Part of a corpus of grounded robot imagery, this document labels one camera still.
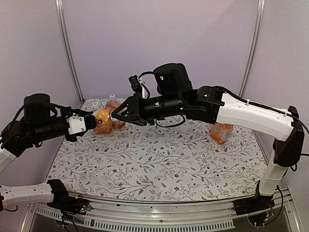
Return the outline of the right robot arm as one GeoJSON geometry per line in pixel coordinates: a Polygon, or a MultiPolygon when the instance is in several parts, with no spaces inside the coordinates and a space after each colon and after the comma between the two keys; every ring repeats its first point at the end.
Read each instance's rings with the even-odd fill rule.
{"type": "Polygon", "coordinates": [[[231,124],[265,133],[274,138],[272,162],[250,199],[254,211],[261,210],[272,198],[287,169],[300,160],[307,126],[297,109],[277,109],[232,93],[225,87],[203,86],[193,89],[185,66],[168,63],[152,71],[157,83],[157,97],[149,97],[139,76],[129,81],[134,91],[112,112],[114,119],[145,126],[169,116],[184,116],[210,124],[231,124]]]}

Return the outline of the small orange black bottle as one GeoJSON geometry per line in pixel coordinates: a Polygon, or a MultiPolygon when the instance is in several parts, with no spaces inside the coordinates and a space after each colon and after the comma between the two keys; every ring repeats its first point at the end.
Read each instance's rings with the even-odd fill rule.
{"type": "Polygon", "coordinates": [[[94,111],[92,115],[95,117],[98,126],[106,126],[117,121],[117,119],[112,117],[112,113],[113,110],[102,108],[94,111]]]}

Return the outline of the large orange juice bottle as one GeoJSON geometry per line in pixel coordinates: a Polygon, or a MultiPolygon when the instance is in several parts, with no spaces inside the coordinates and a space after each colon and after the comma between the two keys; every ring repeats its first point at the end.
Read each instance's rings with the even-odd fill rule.
{"type": "Polygon", "coordinates": [[[209,134],[212,139],[222,145],[231,137],[233,129],[233,125],[216,123],[210,126],[209,134]]]}

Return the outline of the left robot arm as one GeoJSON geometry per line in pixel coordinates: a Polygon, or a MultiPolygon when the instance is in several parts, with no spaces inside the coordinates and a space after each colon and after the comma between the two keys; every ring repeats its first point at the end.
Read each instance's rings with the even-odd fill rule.
{"type": "MultiPolygon", "coordinates": [[[[26,149],[39,148],[46,140],[64,136],[67,141],[76,142],[95,127],[91,112],[53,104],[47,94],[27,96],[0,134],[0,169],[3,171],[26,149]]],[[[89,200],[81,195],[70,196],[59,179],[30,186],[0,187],[1,210],[9,211],[12,206],[31,203],[46,203],[69,214],[85,214],[91,208],[89,200]]]]}

